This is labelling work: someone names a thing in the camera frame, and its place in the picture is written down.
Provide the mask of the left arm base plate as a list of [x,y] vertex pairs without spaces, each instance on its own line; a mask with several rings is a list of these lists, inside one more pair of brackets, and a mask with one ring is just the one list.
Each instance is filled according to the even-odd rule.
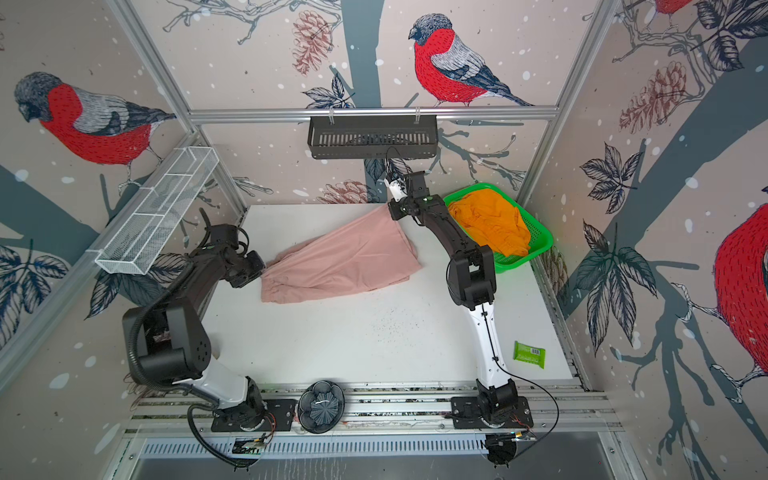
[[247,403],[217,410],[211,424],[216,433],[287,432],[292,428],[297,401],[294,399],[267,399],[260,406]]

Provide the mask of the pink shorts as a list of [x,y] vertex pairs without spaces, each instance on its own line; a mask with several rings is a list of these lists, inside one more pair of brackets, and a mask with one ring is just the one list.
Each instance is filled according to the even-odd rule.
[[406,282],[422,268],[386,206],[281,252],[261,276],[264,303],[355,295]]

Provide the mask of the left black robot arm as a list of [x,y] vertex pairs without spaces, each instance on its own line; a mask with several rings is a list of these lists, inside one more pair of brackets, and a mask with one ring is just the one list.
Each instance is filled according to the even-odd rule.
[[180,392],[202,400],[225,425],[253,430],[267,407],[251,378],[236,374],[213,355],[203,316],[217,285],[242,288],[265,269],[261,257],[230,224],[207,226],[198,247],[183,258],[180,273],[144,307],[129,310],[123,330],[129,373],[155,391]]

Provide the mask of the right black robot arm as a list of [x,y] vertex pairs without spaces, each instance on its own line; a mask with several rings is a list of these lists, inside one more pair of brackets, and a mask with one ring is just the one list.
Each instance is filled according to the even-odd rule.
[[491,428],[512,420],[519,406],[517,386],[506,371],[496,330],[494,300],[497,280],[493,252],[481,246],[459,226],[444,200],[426,186],[425,174],[387,173],[391,218],[411,217],[427,228],[448,254],[446,285],[452,301],[466,309],[478,346],[479,412],[475,415]]

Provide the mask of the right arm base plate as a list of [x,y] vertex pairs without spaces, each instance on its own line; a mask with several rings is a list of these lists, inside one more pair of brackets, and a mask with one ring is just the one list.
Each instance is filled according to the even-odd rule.
[[522,396],[509,406],[482,406],[478,397],[452,397],[446,417],[457,430],[532,429],[534,424],[528,399]]

